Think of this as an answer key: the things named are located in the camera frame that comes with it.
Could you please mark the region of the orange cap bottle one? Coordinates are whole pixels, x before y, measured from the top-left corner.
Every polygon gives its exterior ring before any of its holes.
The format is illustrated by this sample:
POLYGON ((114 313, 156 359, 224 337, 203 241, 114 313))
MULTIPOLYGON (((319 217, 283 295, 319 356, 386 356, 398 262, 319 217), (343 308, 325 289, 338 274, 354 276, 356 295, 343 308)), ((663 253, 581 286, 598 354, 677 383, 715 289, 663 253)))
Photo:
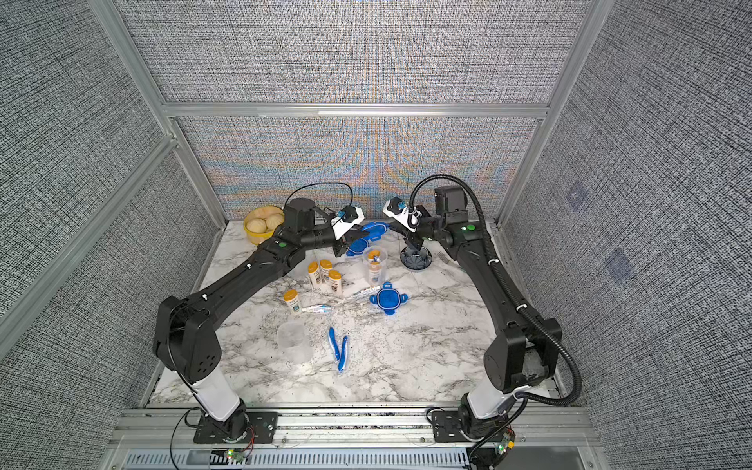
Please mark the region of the orange cap bottle one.
POLYGON ((372 250, 367 254, 368 262, 368 282, 373 285, 379 285, 381 283, 381 274, 383 271, 382 252, 380 250, 372 250))

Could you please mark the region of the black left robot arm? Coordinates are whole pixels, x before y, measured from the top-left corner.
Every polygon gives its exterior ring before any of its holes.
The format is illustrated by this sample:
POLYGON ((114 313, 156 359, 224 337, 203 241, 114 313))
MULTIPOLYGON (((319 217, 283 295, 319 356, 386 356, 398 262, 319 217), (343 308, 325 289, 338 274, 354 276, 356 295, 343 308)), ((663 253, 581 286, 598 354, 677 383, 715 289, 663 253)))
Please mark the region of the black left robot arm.
POLYGON ((199 403, 205 419, 225 442, 245 438, 246 405, 225 379, 217 329, 262 288, 283 278, 316 249, 344 255, 362 239, 364 211, 349 205, 340 211, 307 198, 291 199, 284 221, 247 260, 209 287, 186 297, 167 297, 158 308, 153 354, 174 371, 199 403))

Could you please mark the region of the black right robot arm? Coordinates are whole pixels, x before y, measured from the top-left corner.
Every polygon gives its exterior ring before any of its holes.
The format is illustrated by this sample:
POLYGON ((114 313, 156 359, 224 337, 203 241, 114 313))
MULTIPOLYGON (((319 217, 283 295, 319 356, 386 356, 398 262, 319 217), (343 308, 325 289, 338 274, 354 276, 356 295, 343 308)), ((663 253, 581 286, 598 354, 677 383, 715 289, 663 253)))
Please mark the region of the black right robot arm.
POLYGON ((435 211, 415 200, 434 181, 424 178, 409 199, 391 199, 384 212, 405 229, 407 247, 420 251, 436 241, 470 277, 490 314, 495 338, 483 356, 485 378, 458 407, 461 432, 488 442, 521 414, 527 403, 568 407, 582 395, 580 368, 562 342, 554 318, 544 318, 524 297, 497 255, 481 204, 460 178, 435 189, 435 211))

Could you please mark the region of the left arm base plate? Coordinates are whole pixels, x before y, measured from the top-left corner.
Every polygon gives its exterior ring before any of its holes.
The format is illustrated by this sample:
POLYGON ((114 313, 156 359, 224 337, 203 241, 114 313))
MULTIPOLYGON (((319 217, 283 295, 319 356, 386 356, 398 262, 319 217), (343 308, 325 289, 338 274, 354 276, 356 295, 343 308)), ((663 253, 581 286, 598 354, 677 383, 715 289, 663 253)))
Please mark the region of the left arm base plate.
POLYGON ((234 413, 227 421, 202 416, 193 443, 197 445, 271 444, 279 414, 273 411, 246 411, 242 417, 234 413))

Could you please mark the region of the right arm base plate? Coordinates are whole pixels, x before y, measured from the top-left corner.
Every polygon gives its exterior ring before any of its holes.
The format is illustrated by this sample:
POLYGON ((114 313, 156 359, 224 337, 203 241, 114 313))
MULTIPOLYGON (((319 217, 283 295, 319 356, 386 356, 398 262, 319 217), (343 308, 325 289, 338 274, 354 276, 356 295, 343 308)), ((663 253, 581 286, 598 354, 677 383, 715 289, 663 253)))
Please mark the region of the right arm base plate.
POLYGON ((425 413, 434 441, 439 444, 479 442, 507 419, 507 414, 485 420, 477 420, 457 409, 444 410, 440 407, 428 409, 425 413))

